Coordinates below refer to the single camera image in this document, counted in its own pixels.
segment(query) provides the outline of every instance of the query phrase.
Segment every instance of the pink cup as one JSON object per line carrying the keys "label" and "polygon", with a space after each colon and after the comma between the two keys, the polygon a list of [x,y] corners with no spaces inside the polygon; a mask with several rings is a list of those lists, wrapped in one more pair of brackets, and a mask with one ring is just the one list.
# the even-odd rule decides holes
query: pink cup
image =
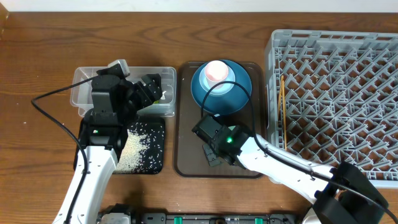
{"label": "pink cup", "polygon": [[228,76],[228,66],[219,60],[214,60],[209,62],[205,67],[205,75],[207,84],[209,87],[213,87],[215,84],[222,82]]}

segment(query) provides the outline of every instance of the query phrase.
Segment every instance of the blue bowl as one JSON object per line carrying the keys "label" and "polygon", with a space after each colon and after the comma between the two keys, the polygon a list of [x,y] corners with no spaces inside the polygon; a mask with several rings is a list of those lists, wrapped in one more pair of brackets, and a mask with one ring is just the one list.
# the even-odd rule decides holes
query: blue bowl
{"label": "blue bowl", "polygon": [[[230,60],[221,60],[227,64],[235,73],[235,82],[241,84],[251,95],[252,85],[249,74],[239,64]],[[200,72],[205,68],[207,63],[203,64],[193,74],[191,81],[191,93],[195,102],[201,106],[201,103],[206,95],[199,81]],[[205,101],[205,111],[212,114],[229,115],[235,113],[243,108],[243,106],[249,101],[246,94],[238,86],[232,87],[232,89],[220,96],[209,95]]]}

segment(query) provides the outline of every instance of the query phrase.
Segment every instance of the gray plastic dish rack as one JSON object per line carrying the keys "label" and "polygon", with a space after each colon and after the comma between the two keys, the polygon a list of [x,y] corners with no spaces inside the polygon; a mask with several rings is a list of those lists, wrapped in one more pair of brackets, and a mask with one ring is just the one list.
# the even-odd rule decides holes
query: gray plastic dish rack
{"label": "gray plastic dish rack", "polygon": [[398,189],[398,35],[275,30],[266,47],[268,141],[310,161],[358,166]]}

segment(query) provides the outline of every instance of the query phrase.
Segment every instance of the wooden table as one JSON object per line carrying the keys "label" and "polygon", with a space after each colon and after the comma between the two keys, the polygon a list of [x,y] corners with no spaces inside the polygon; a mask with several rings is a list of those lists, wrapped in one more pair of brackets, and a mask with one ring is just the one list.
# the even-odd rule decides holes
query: wooden table
{"label": "wooden table", "polygon": [[[82,66],[118,58],[130,66],[171,66],[231,58],[258,63],[275,29],[398,32],[397,14],[312,13],[11,13],[0,41],[0,222],[50,223],[72,179],[75,144],[30,104],[72,83]],[[78,134],[70,91],[40,101]],[[113,175],[102,207],[129,203],[179,213],[303,213],[303,197],[267,177],[194,179],[172,167],[173,118],[167,119],[163,171]],[[398,215],[398,191],[380,190]],[[384,217],[383,223],[392,223]]]}

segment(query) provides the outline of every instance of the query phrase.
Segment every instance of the green object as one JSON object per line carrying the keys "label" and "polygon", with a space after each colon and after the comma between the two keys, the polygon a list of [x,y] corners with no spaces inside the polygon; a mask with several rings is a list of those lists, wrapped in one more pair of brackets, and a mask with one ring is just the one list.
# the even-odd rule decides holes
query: green object
{"label": "green object", "polygon": [[262,220],[262,218],[255,218],[254,219],[254,224],[262,224],[263,223],[263,220]]}
{"label": "green object", "polygon": [[174,224],[182,224],[182,217],[174,217]]}

